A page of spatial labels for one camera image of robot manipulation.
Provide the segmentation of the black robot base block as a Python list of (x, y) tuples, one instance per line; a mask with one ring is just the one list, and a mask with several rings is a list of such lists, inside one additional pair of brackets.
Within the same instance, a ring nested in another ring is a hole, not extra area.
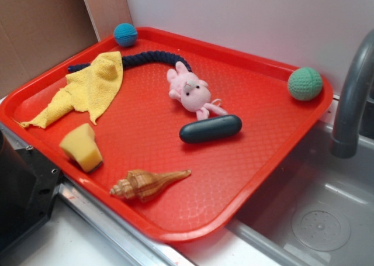
[(1, 133), (1, 256), (49, 221), (60, 181), (39, 150), (14, 149)]

